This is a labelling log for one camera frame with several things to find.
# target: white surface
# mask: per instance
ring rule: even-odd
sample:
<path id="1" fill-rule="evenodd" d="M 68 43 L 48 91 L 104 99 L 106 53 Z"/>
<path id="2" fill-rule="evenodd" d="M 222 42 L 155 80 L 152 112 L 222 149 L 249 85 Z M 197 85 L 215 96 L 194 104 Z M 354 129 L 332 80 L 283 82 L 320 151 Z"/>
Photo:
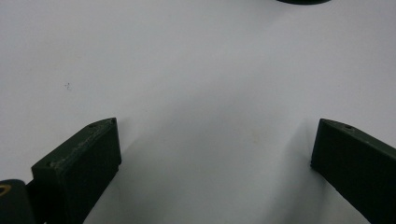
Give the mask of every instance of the white surface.
<path id="1" fill-rule="evenodd" d="M 0 179 L 86 124 L 123 164 L 85 223 L 368 223 L 309 168 L 319 118 L 396 146 L 396 1 L 0 3 Z"/>

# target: white table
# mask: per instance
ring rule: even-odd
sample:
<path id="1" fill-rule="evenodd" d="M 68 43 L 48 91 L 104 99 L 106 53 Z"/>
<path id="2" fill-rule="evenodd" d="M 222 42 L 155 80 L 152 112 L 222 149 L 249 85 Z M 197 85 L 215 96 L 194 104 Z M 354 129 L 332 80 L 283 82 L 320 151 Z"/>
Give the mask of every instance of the white table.
<path id="1" fill-rule="evenodd" d="M 309 168 L 319 118 L 396 146 L 396 1 L 0 3 L 0 179 L 117 117 L 87 224 L 368 223 Z"/>

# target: black round object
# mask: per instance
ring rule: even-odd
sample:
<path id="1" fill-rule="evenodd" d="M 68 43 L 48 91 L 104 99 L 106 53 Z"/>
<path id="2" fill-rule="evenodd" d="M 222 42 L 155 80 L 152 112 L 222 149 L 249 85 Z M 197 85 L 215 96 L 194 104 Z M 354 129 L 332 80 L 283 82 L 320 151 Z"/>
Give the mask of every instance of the black round object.
<path id="1" fill-rule="evenodd" d="M 329 2 L 330 0 L 277 0 L 277 1 L 294 4 L 294 5 L 315 5 L 315 4 Z"/>

